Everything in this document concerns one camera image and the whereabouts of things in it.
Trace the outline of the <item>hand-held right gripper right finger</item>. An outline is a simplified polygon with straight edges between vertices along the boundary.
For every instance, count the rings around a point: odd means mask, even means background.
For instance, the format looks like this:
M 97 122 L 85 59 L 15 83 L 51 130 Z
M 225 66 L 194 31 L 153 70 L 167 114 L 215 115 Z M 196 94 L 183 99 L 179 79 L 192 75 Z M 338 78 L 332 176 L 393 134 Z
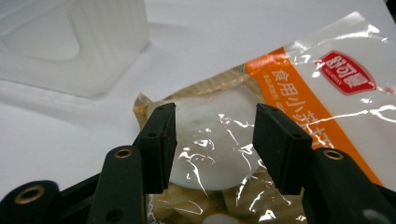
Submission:
M 308 224 L 396 224 L 396 192 L 369 180 L 347 153 L 313 149 L 282 110 L 257 105 L 253 146 L 280 193 L 303 195 Z

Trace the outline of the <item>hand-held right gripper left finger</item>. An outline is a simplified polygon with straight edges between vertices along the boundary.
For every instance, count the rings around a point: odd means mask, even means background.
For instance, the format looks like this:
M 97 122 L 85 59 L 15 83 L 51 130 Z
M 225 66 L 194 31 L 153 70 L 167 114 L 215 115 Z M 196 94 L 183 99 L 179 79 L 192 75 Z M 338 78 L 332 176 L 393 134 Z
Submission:
M 176 146 L 176 105 L 160 105 L 132 145 L 106 154 L 87 224 L 147 224 L 147 197 L 168 188 Z

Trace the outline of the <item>clear orange white powder packet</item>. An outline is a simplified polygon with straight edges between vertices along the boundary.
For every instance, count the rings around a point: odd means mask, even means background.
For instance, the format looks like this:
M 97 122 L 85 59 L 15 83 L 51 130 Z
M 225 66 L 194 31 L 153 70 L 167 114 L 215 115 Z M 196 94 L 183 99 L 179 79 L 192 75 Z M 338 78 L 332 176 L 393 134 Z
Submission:
M 347 153 L 396 192 L 396 39 L 353 12 L 169 97 L 177 147 L 150 224 L 308 224 L 253 146 L 258 104 L 282 110 L 312 148 Z

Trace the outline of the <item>translucent white plastic container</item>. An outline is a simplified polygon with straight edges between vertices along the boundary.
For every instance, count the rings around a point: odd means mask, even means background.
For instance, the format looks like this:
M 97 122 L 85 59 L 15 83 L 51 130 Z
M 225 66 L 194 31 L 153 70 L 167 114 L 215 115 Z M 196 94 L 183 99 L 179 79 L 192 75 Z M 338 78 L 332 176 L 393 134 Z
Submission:
M 0 0 L 0 79 L 106 92 L 149 42 L 145 0 Z

